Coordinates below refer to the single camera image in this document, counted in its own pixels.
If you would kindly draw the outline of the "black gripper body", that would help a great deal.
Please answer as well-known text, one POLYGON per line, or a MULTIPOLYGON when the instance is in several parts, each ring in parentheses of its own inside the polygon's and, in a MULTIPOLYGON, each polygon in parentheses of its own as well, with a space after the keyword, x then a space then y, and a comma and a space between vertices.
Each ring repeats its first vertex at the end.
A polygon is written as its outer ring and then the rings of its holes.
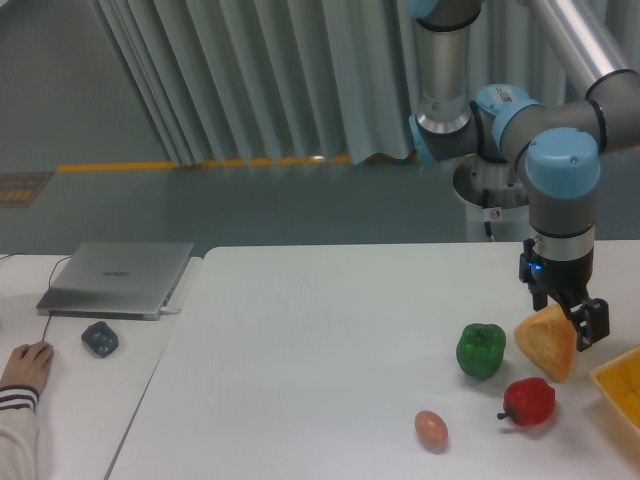
POLYGON ((593 272, 593 250, 571 260, 553 260, 534 250, 533 238, 523 242, 519 260, 519 279, 531 287, 543 289, 564 310, 570 310, 589 297, 587 284, 593 272))

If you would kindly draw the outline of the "white striped sleeve forearm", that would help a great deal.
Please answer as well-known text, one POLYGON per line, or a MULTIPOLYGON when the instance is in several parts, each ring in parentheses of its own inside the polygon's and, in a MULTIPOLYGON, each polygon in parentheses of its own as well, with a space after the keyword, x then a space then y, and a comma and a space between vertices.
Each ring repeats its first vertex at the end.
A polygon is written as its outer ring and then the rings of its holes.
POLYGON ((36 479, 39 394, 23 385, 1 388, 1 478, 36 479))

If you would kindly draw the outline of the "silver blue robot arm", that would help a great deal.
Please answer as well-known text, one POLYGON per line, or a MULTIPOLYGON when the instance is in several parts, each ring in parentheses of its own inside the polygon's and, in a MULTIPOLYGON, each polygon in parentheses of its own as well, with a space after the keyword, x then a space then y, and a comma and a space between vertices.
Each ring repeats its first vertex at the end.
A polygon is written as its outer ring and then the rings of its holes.
POLYGON ((535 310, 559 304, 586 350, 609 332, 606 301, 588 294, 596 199, 604 153, 639 143, 639 75, 585 1, 531 1, 578 101, 548 108, 521 89, 495 84, 466 97, 469 30, 478 1, 411 1, 425 48, 422 94, 409 120, 420 160, 475 153, 508 165, 524 186, 530 235, 519 277, 535 310))

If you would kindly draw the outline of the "person's hand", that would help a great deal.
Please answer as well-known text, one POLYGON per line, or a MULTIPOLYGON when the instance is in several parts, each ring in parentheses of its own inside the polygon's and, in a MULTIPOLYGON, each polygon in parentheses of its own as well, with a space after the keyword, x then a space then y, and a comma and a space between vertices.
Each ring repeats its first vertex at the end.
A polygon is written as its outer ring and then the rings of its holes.
POLYGON ((1 376, 1 387, 28 387, 41 394, 52 367, 54 348, 46 341, 16 347, 1 376))

